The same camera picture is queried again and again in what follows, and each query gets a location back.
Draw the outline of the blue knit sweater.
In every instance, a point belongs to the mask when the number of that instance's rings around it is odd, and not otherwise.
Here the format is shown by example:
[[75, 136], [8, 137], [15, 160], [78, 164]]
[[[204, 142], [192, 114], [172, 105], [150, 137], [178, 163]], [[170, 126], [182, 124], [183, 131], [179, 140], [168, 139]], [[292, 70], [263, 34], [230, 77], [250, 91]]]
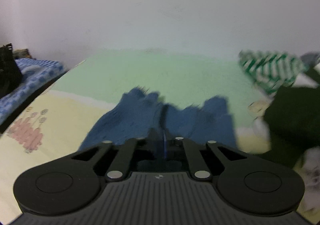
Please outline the blue knit sweater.
[[214, 96], [202, 107], [178, 109], [161, 102], [157, 92], [145, 94], [140, 88], [133, 88], [122, 95], [114, 109], [100, 117], [79, 149], [90, 148], [105, 140], [121, 145], [131, 138], [147, 137], [150, 128], [163, 133], [168, 129], [174, 138], [184, 137], [198, 144], [215, 140], [234, 149], [237, 147], [232, 116], [224, 97]]

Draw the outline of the dark green garment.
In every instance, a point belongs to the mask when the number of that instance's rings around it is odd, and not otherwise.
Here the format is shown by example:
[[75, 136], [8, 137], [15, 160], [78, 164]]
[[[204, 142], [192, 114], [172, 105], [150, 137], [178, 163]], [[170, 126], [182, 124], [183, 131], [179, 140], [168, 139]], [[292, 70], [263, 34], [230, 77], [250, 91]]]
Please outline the dark green garment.
[[266, 109], [271, 146], [262, 159], [292, 168], [306, 150], [319, 146], [319, 73], [310, 69], [306, 76], [317, 86], [281, 86]]

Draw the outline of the green white striped garment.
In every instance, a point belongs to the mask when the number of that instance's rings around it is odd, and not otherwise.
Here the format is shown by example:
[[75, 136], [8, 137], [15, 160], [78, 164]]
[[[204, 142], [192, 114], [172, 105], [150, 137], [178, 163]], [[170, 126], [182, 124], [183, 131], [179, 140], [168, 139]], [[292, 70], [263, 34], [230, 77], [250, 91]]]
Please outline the green white striped garment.
[[239, 66], [269, 96], [274, 96], [281, 86], [292, 86], [297, 76], [309, 69], [300, 58], [284, 51], [242, 50]]

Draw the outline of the blue white patterned cloth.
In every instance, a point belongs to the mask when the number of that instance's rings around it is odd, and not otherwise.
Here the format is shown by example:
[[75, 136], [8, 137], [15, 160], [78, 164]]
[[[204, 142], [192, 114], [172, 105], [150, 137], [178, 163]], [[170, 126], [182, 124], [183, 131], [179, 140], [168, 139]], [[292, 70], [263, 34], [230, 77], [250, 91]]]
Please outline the blue white patterned cloth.
[[23, 58], [16, 60], [16, 64], [22, 73], [22, 81], [15, 90], [1, 98], [1, 123], [29, 96], [66, 71], [59, 61]]

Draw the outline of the black bag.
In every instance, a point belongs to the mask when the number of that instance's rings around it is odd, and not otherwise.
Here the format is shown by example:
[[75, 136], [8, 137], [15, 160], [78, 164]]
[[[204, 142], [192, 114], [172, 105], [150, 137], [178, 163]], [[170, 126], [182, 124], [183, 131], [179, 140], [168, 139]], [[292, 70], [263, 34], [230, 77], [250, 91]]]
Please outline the black bag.
[[1, 46], [0, 92], [1, 98], [13, 92], [21, 83], [23, 75], [14, 59], [12, 44]]

